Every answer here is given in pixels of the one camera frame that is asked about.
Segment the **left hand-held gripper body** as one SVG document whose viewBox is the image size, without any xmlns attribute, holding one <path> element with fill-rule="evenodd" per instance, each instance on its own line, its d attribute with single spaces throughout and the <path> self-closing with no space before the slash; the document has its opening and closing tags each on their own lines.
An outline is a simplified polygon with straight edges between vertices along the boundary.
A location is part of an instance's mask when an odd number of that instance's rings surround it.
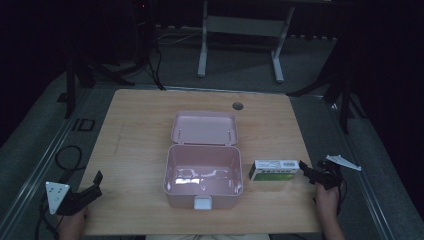
<svg viewBox="0 0 424 240">
<path fill-rule="evenodd" d="M 47 181 L 45 188 L 51 215 L 72 216 L 91 203 L 83 193 L 73 193 L 68 184 Z"/>
</svg>

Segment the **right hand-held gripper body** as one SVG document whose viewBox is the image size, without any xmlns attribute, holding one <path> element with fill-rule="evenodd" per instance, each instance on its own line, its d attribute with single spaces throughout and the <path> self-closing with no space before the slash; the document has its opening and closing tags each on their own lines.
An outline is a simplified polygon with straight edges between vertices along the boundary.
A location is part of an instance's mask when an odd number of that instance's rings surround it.
<svg viewBox="0 0 424 240">
<path fill-rule="evenodd" d="M 340 187 L 344 178 L 340 168 L 346 167 L 356 171 L 361 171 L 362 168 L 359 165 L 348 161 L 341 155 L 327 155 L 325 160 L 318 162 L 318 171 L 313 183 L 321 184 L 326 190 L 334 187 Z"/>
</svg>

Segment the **green and white carton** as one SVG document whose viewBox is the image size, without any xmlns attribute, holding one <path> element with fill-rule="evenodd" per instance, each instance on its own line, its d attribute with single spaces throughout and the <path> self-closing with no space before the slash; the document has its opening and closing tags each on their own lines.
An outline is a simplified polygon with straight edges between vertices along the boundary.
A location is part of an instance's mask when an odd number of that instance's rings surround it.
<svg viewBox="0 0 424 240">
<path fill-rule="evenodd" d="M 250 171 L 252 181 L 289 181 L 300 169 L 297 160 L 255 160 Z"/>
</svg>

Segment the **pink plastic box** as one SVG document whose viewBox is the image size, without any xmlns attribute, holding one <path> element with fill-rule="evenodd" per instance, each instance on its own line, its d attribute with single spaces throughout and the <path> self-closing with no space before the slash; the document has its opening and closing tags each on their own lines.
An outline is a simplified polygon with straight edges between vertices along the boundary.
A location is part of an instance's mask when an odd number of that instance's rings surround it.
<svg viewBox="0 0 424 240">
<path fill-rule="evenodd" d="M 234 207 L 243 193 L 235 116 L 179 111 L 171 140 L 163 183 L 169 204 L 195 210 Z"/>
</svg>

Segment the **person's right hand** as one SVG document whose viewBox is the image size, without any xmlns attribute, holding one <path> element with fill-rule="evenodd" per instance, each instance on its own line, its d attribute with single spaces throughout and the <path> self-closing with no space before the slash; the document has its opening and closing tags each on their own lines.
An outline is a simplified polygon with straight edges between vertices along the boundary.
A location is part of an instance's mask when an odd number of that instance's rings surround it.
<svg viewBox="0 0 424 240">
<path fill-rule="evenodd" d="M 323 226 L 337 222 L 340 194 L 337 187 L 326 190 L 322 184 L 316 184 L 317 216 Z"/>
</svg>

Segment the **person's left hand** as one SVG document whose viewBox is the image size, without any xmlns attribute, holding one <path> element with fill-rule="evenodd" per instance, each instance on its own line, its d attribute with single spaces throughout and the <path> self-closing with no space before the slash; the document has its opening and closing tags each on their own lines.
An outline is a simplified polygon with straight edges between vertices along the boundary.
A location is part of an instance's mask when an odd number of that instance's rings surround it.
<svg viewBox="0 0 424 240">
<path fill-rule="evenodd" d="M 81 240 L 85 229 L 88 208 L 85 207 L 72 216 L 57 215 L 59 240 Z"/>
</svg>

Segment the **black tripod stand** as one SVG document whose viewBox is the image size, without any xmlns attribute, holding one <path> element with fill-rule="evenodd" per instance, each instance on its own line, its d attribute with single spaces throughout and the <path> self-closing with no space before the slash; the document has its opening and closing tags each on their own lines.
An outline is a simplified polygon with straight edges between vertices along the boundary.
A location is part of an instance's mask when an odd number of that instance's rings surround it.
<svg viewBox="0 0 424 240">
<path fill-rule="evenodd" d="M 359 70 L 358 57 L 360 41 L 356 36 L 342 35 L 335 44 L 315 82 L 294 92 L 290 97 L 301 97 L 324 85 L 329 85 L 323 95 L 325 103 L 335 104 L 341 98 L 339 124 L 345 134 L 348 130 L 348 116 L 351 102 L 352 84 Z"/>
<path fill-rule="evenodd" d="M 91 88 L 95 84 L 91 71 L 95 70 L 120 85 L 133 86 L 134 83 L 125 80 L 123 76 L 140 68 L 140 64 L 135 64 L 122 70 L 111 71 L 78 48 L 70 48 L 66 52 L 66 92 L 59 97 L 60 102 L 66 103 L 65 118 L 69 119 L 76 108 L 76 79 L 80 80 L 82 86 Z"/>
</svg>

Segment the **metal floor rail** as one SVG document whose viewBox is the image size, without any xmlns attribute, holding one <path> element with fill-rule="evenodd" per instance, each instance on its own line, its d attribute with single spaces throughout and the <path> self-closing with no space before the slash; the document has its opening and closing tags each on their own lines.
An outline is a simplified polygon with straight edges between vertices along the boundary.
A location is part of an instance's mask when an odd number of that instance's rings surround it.
<svg viewBox="0 0 424 240">
<path fill-rule="evenodd" d="M 339 123 L 341 108 L 337 104 L 327 104 L 326 108 L 342 145 L 340 155 L 362 168 L 361 171 L 342 169 L 347 196 L 339 218 L 347 239 L 395 240 L 388 214 L 384 212 L 386 165 L 380 164 L 386 157 L 384 147 L 368 119 L 349 109 L 353 117 L 347 120 L 348 133 L 345 133 Z"/>
<path fill-rule="evenodd" d="M 75 119 L 47 91 L 0 148 L 0 240 L 9 238 Z"/>
</svg>

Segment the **black rectangular floor bracket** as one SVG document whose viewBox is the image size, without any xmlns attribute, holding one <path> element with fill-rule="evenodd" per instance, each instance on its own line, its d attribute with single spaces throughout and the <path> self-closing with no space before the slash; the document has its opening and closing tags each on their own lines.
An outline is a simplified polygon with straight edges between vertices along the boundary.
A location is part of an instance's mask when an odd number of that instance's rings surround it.
<svg viewBox="0 0 424 240">
<path fill-rule="evenodd" d="M 77 118 L 71 130 L 79 131 L 79 132 L 88 132 L 94 129 L 95 124 L 96 124 L 96 121 L 94 119 Z"/>
</svg>

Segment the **white metal desk frame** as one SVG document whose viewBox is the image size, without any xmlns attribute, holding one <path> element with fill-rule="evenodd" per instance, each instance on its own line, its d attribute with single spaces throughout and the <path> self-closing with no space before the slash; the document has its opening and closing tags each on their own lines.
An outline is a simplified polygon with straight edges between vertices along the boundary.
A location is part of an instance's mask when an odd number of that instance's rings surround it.
<svg viewBox="0 0 424 240">
<path fill-rule="evenodd" d="M 208 0 L 203 0 L 201 49 L 198 62 L 197 76 L 206 76 L 208 57 L 207 36 L 209 32 L 240 34 L 275 37 L 278 39 L 277 47 L 271 51 L 271 60 L 276 82 L 283 83 L 284 75 L 280 62 L 280 55 L 295 10 L 295 7 L 289 7 L 284 21 L 224 17 L 210 15 L 208 13 Z"/>
</svg>

